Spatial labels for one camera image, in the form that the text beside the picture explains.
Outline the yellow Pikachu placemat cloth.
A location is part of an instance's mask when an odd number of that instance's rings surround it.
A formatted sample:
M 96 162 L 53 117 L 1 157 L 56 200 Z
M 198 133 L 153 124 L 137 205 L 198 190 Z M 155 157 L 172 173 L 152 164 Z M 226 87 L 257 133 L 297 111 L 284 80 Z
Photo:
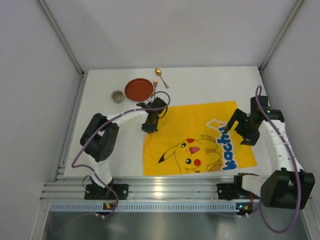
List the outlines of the yellow Pikachu placemat cloth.
M 234 130 L 225 132 L 235 101 L 171 106 L 143 146 L 145 176 L 186 175 L 257 166 L 250 146 Z

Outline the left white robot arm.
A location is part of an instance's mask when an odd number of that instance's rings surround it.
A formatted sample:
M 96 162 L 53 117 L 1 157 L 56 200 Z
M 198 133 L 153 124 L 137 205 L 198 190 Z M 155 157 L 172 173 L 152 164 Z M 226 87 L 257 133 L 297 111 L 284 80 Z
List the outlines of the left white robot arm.
M 148 103 L 140 102 L 136 108 L 111 116 L 96 113 L 80 138 L 80 154 L 85 153 L 92 171 L 91 180 L 100 188 L 111 188 L 113 181 L 107 159 L 111 156 L 118 134 L 134 126 L 140 126 L 147 134 L 158 131 L 161 113 L 168 109 L 168 103 L 159 97 Z

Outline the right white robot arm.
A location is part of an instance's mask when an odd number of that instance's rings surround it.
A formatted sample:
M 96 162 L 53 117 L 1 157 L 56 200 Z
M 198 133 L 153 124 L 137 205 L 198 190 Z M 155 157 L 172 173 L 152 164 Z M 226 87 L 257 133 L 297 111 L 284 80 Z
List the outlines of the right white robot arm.
M 223 133 L 230 130 L 242 137 L 242 145 L 252 147 L 263 139 L 271 165 L 271 175 L 267 179 L 253 173 L 239 173 L 234 177 L 235 184 L 259 197 L 265 207 L 304 209 L 315 177 L 305 172 L 296 160 L 286 135 L 283 113 L 269 106 L 269 98 L 265 95 L 252 97 L 249 113 L 237 108 L 223 127 Z

